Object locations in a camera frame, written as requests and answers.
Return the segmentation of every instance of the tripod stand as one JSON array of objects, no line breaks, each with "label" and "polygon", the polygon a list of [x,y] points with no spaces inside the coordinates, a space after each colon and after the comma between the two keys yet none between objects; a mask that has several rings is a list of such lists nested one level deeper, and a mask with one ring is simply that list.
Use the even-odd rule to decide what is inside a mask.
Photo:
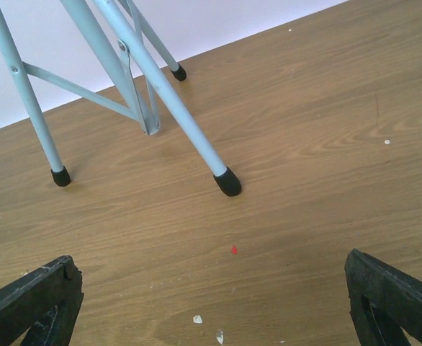
[{"label": "tripod stand", "polygon": [[[119,90],[127,107],[90,92],[88,89],[52,74],[43,68],[22,61],[0,8],[0,51],[48,159],[54,182],[58,186],[64,187],[70,184],[71,178],[60,160],[53,138],[46,125],[42,110],[30,83],[29,75],[48,81],[51,84],[138,121],[143,131],[148,135],[153,135],[160,129],[160,119],[155,101],[156,93],[204,159],[220,189],[227,196],[239,195],[241,184],[238,178],[223,163],[223,160],[207,140],[198,124],[195,123],[172,85],[170,85],[160,68],[156,65],[143,44],[143,34],[168,64],[168,67],[177,80],[185,80],[187,77],[186,71],[174,60],[147,20],[145,20],[144,16],[134,5],[133,1],[118,0],[121,7],[129,14],[133,25],[125,18],[122,9],[115,0],[92,1],[117,35],[120,49],[119,55],[117,55],[111,46],[85,0],[60,0],[104,67],[104,70]],[[140,93],[138,93],[133,83],[130,70],[131,59],[134,60],[145,75],[151,104],[150,107]]]}]

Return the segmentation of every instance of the white paint chip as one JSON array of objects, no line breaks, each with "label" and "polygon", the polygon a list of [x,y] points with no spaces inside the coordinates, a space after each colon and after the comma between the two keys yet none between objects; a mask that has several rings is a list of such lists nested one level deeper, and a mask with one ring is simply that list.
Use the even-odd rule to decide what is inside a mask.
[{"label": "white paint chip", "polygon": [[216,340],[221,345],[224,345],[224,332],[222,330],[218,330],[216,333]]},{"label": "white paint chip", "polygon": [[203,323],[202,317],[200,315],[194,316],[194,323],[196,323],[196,324]]}]

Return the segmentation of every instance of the rubber cap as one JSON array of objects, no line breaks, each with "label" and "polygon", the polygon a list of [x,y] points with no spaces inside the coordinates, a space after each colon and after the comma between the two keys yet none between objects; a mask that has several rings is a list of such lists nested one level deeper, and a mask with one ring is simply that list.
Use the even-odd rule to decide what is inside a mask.
[{"label": "rubber cap", "polygon": [[187,73],[181,65],[179,65],[177,71],[171,70],[171,72],[178,81],[185,81],[185,78],[187,78]]},{"label": "rubber cap", "polygon": [[60,172],[53,172],[51,169],[51,174],[53,176],[53,180],[57,186],[67,186],[71,183],[70,174],[67,172],[67,169],[64,167]]},{"label": "rubber cap", "polygon": [[214,176],[214,180],[220,189],[229,197],[238,196],[241,193],[241,183],[237,176],[232,172],[232,169],[227,167],[227,170],[220,177]]}]

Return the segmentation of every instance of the wooden floor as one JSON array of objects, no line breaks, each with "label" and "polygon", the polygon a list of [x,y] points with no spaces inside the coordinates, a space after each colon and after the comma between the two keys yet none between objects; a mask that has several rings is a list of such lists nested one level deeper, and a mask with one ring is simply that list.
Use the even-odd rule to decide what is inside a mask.
[{"label": "wooden floor", "polygon": [[30,122],[9,126],[0,286],[73,256],[72,345],[358,345],[347,254],[422,280],[422,0],[351,0],[183,66],[173,85],[243,194],[164,108],[153,137],[83,100],[49,112],[66,188]]}]

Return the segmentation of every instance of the white debris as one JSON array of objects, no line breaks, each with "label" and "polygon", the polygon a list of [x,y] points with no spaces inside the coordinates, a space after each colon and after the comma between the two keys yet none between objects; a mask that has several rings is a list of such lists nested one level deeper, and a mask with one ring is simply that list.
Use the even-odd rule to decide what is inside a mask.
[{"label": "white debris", "polygon": [[203,323],[202,317],[200,315],[194,316],[194,323],[196,323],[196,324]]},{"label": "white debris", "polygon": [[222,330],[218,330],[216,333],[217,342],[221,345],[224,345],[224,332]]}]

